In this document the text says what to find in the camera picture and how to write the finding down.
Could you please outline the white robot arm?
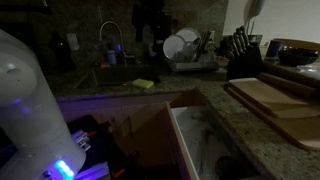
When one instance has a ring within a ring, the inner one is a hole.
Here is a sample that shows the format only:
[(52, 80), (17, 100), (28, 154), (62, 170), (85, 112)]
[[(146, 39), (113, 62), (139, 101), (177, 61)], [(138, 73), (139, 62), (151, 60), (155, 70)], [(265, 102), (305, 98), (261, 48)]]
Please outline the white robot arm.
[(0, 30), (0, 123), (17, 152), (1, 180), (74, 180), (86, 154), (76, 143), (35, 53)]

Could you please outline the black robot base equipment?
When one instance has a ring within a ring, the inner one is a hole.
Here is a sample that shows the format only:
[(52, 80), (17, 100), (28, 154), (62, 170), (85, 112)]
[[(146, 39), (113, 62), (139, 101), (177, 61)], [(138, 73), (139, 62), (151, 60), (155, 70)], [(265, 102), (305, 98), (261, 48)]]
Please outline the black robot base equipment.
[(0, 180), (95, 180), (134, 177), (139, 170), (90, 115), (67, 124), (62, 116), (12, 117), (2, 124), (16, 152)]

